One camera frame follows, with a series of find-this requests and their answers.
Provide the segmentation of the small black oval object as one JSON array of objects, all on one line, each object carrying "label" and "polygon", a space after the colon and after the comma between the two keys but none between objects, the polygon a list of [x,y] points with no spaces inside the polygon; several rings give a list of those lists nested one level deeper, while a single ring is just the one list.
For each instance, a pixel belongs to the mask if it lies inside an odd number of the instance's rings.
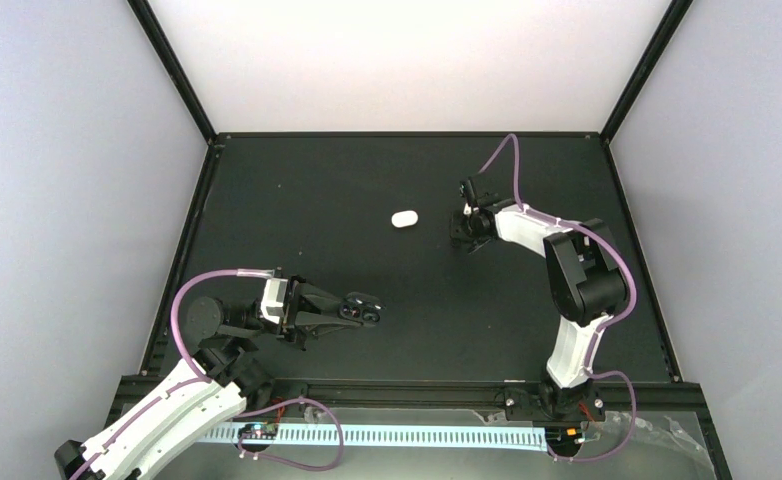
[{"label": "small black oval object", "polygon": [[344,320],[358,322],[363,326],[375,326],[385,311],[386,307],[377,297],[351,292],[341,301],[338,315]]}]

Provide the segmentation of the white earbud charging case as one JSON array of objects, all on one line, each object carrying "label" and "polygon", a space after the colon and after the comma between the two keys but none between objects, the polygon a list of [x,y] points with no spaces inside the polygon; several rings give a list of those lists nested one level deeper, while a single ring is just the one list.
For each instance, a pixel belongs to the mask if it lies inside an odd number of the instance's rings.
[{"label": "white earbud charging case", "polygon": [[394,228],[409,228],[418,223],[419,215],[414,210],[398,211],[392,214],[391,224]]}]

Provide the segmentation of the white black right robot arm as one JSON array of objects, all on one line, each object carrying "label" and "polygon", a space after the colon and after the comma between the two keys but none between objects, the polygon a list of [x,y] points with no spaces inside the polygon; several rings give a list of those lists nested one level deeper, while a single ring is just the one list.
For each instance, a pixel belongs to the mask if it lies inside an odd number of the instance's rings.
[{"label": "white black right robot arm", "polygon": [[560,320],[536,401],[545,416],[563,418],[588,394],[606,322],[629,302],[627,276],[608,250],[609,229],[598,219],[576,223],[548,218],[477,188],[474,177],[461,181],[460,195],[464,205],[452,213],[449,228],[454,246],[475,252],[500,240],[545,260]]}]

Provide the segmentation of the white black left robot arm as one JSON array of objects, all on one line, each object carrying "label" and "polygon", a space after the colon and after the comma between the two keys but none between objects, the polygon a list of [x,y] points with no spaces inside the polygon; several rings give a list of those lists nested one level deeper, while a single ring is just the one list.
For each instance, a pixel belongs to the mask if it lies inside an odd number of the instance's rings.
[{"label": "white black left robot arm", "polygon": [[[260,279],[262,295],[248,306],[201,297],[182,317],[184,296],[220,277]],[[272,335],[302,349],[319,335],[373,327],[384,310],[376,297],[357,292],[336,296],[278,270],[223,269],[193,277],[170,307],[178,363],[102,432],[84,442],[62,444],[54,454],[61,477],[152,479],[224,422],[278,414],[291,405],[323,409],[303,396],[274,401],[275,381],[254,356],[255,338]]]}]

